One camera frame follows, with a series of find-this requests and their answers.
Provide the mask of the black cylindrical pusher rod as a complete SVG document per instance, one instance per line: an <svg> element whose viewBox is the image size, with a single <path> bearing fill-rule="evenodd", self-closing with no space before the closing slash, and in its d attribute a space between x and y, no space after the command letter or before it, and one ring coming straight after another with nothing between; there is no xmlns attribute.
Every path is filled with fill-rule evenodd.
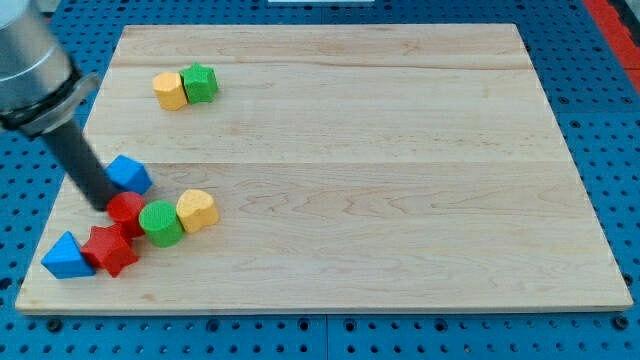
<svg viewBox="0 0 640 360"><path fill-rule="evenodd" d="M71 119L42 137L92 208L105 211L119 191L76 121Z"/></svg>

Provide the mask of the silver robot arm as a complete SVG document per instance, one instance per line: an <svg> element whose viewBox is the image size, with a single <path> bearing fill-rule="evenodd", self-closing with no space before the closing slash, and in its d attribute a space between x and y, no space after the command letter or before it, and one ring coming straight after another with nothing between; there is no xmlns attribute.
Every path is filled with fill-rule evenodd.
<svg viewBox="0 0 640 360"><path fill-rule="evenodd" d="M97 74L75 66L35 2L1 3L1 129L40 137L88 203L103 211L118 190L74 120L99 85Z"/></svg>

